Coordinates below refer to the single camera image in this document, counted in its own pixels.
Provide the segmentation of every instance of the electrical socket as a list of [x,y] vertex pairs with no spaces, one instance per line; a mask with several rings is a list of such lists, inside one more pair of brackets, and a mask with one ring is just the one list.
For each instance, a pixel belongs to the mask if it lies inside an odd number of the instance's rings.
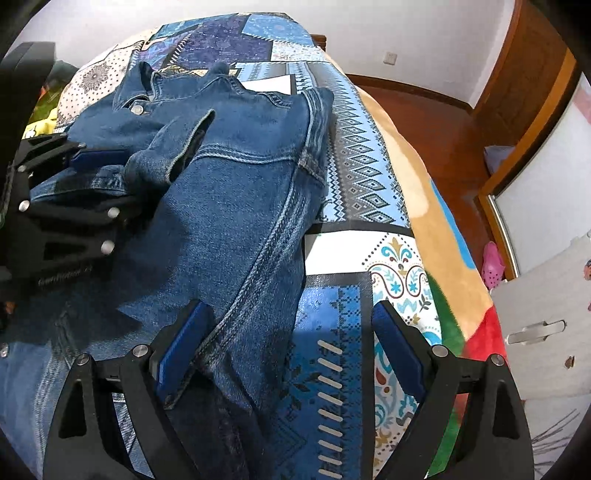
[[384,63],[387,65],[394,65],[397,58],[398,55],[396,55],[394,52],[387,51],[386,55],[384,55]]

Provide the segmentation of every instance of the bed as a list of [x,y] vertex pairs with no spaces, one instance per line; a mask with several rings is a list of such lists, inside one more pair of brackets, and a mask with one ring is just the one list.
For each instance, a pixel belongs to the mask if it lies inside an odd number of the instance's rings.
[[[56,131],[67,131],[139,61],[195,75],[225,61],[241,82],[290,76],[291,93],[310,86],[333,91],[329,186],[304,239],[307,281],[280,392],[274,478],[374,478],[417,403],[400,388],[368,328],[373,304],[389,300],[432,345],[443,343],[457,356],[486,359],[505,349],[492,300],[421,158],[323,51],[326,38],[313,37],[278,13],[220,15],[141,32],[76,73],[60,98]],[[338,397],[318,381],[319,358],[345,366]],[[321,437],[326,432],[309,428],[322,420],[327,396],[344,412],[330,442]],[[464,405],[458,396],[430,474],[445,467]],[[133,429],[122,431],[132,445]],[[338,452],[338,464],[326,463],[325,451]]]

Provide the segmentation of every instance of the pink clog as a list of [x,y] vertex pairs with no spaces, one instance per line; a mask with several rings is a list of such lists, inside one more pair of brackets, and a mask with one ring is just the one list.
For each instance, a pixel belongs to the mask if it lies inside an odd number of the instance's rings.
[[503,273],[505,272],[505,264],[494,242],[488,242],[485,245],[483,257],[484,263],[482,264],[480,274],[486,288],[491,290],[501,283]]

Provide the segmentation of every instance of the silver screw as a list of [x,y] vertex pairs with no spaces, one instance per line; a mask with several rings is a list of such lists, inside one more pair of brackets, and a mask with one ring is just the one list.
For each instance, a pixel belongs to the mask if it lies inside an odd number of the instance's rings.
[[119,216],[119,209],[117,207],[111,207],[108,211],[107,211],[107,216],[109,218],[117,218]]
[[103,255],[110,255],[115,249],[115,243],[111,240],[105,240],[100,246],[100,253]]
[[88,353],[83,353],[82,355],[79,355],[76,359],[76,365],[86,365],[88,363],[88,360],[90,360],[90,355]]
[[449,353],[449,350],[445,348],[443,345],[433,345],[431,351],[433,352],[433,355],[439,356],[441,358],[447,356],[447,354]]
[[498,353],[491,355],[491,362],[493,362],[498,367],[505,365],[505,359]]
[[148,345],[137,345],[131,352],[138,358],[140,356],[144,356],[146,353],[148,353]]

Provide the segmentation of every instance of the blue denim garment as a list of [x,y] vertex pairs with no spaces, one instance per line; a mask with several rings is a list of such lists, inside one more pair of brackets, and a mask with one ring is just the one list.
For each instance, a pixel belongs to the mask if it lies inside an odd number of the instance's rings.
[[[0,335],[10,348],[0,360],[0,423],[38,474],[76,355],[111,358],[150,342],[194,298],[216,321],[191,366],[203,375],[186,378],[169,418],[205,478],[263,478],[271,468],[265,441],[304,278],[300,242],[323,197],[333,95],[255,93],[227,69],[165,77],[140,63],[69,132],[90,147],[128,149],[126,165],[67,170],[37,189],[44,200],[64,185],[69,198],[164,193],[148,228],[116,247],[108,281],[39,294]],[[141,115],[130,111],[137,105]]]

